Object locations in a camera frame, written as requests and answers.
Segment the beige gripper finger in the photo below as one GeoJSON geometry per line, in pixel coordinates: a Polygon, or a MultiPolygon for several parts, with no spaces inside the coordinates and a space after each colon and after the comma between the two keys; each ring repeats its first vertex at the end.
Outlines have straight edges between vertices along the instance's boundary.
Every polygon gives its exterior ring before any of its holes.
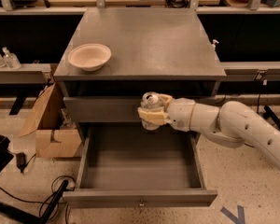
{"type": "Polygon", "coordinates": [[[140,119],[155,125],[165,125],[167,123],[171,123],[170,117],[163,107],[152,110],[139,107],[137,112],[140,119]]]}
{"type": "Polygon", "coordinates": [[[160,100],[162,102],[162,106],[164,108],[167,108],[168,105],[170,104],[170,102],[173,100],[173,97],[171,95],[163,94],[163,93],[159,94],[159,98],[160,98],[160,100]]]}

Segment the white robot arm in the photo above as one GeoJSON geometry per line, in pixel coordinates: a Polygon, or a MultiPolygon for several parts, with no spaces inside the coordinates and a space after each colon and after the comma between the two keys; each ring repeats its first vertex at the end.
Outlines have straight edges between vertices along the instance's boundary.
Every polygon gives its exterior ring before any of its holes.
{"type": "Polygon", "coordinates": [[[216,107],[147,92],[137,112],[148,130],[168,124],[177,131],[200,133],[224,147],[237,148],[248,143],[280,170],[280,131],[240,102],[216,107]]]}

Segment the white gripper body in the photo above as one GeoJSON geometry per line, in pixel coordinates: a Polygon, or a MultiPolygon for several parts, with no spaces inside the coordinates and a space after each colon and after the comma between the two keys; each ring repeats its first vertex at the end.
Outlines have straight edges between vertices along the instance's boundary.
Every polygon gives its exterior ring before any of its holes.
{"type": "Polygon", "coordinates": [[[189,131],[190,117],[196,103],[186,98],[174,99],[167,107],[170,125],[181,132],[189,131]]]}

